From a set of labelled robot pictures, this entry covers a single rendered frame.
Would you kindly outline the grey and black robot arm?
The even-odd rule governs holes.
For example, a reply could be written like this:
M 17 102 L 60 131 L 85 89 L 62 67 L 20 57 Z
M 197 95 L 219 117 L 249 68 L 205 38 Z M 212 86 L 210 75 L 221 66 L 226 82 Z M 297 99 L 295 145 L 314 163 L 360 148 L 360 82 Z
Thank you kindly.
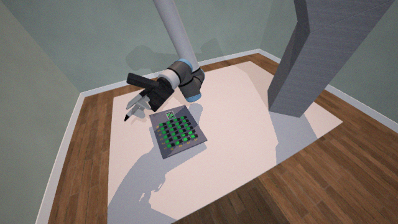
M 189 103 L 197 101 L 201 98 L 200 88 L 205 73 L 197 62 L 174 0 L 153 0 L 153 2 L 180 58 L 159 74 L 158 78 L 166 78 L 172 89 L 179 87 Z M 159 87 L 159 82 L 133 73 L 128 73 L 126 83 L 145 89 L 152 85 Z

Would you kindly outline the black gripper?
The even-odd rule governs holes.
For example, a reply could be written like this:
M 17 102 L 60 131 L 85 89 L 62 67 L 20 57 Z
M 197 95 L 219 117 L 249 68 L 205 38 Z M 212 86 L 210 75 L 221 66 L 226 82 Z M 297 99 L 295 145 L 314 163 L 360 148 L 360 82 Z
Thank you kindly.
M 175 91 L 172 89 L 170 82 L 166 78 L 159 77 L 157 82 L 160 83 L 158 87 L 159 90 L 153 85 L 148 86 L 128 102 L 126 107 L 127 110 L 133 105 L 134 107 L 126 114 L 124 121 L 126 121 L 132 114 L 139 118 L 145 118 L 146 115 L 144 113 L 144 109 L 156 112 L 158 108 L 160 108 L 160 105 L 162 105 Z M 159 100 L 159 102 L 157 102 L 157 100 Z

